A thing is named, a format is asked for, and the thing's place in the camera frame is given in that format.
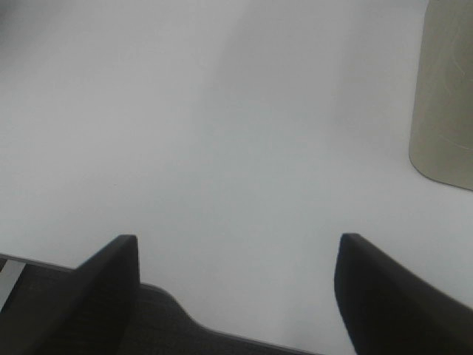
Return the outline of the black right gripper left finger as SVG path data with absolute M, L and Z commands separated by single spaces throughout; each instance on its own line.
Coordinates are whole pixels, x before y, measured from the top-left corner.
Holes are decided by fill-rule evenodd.
M 116 354 L 140 284 L 137 238 L 120 235 L 39 298 L 29 354 Z

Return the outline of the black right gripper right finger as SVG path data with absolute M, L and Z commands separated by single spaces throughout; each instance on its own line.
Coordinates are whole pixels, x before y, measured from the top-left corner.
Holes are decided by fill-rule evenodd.
M 334 291 L 357 354 L 472 353 L 472 310 L 359 234 L 341 236 Z

